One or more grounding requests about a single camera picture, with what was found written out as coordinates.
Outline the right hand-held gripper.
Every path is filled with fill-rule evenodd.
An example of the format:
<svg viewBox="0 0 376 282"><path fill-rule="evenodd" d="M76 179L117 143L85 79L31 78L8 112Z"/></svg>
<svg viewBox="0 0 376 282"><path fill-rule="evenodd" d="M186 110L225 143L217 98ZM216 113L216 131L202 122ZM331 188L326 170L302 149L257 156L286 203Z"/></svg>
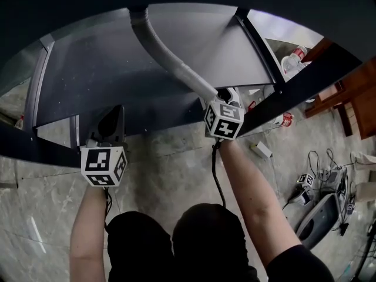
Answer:
<svg viewBox="0 0 376 282"><path fill-rule="evenodd" d="M235 88L219 89L207 104L204 116L206 136L234 140L244 122L244 107Z"/></svg>

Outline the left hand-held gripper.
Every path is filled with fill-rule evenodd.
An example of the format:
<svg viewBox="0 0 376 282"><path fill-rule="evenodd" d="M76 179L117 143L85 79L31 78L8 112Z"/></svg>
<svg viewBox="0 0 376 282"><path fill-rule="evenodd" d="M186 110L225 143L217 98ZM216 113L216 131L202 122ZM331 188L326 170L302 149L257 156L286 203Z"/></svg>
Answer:
<svg viewBox="0 0 376 282"><path fill-rule="evenodd" d="M93 187L118 187L127 166L122 105L96 115L81 152L80 172Z"/></svg>

